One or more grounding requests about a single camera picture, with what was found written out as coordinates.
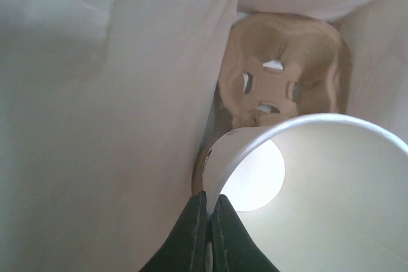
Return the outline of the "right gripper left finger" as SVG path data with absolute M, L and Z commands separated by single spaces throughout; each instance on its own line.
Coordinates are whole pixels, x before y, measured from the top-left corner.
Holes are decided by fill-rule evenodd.
M 207 195 L 191 196 L 162 247 L 142 271 L 204 271 L 207 249 Z

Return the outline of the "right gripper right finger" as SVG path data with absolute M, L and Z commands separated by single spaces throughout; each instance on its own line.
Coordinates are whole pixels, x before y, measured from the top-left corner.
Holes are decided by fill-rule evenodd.
M 223 194 L 218 197 L 210 225 L 214 271 L 279 271 L 253 242 Z

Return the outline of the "cake print paper bag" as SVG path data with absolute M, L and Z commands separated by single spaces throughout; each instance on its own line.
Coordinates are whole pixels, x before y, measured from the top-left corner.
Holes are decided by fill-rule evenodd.
M 1 0 L 2 271 L 152 258 L 191 196 L 239 10 L 343 18 L 347 110 L 315 114 L 406 143 L 407 0 Z

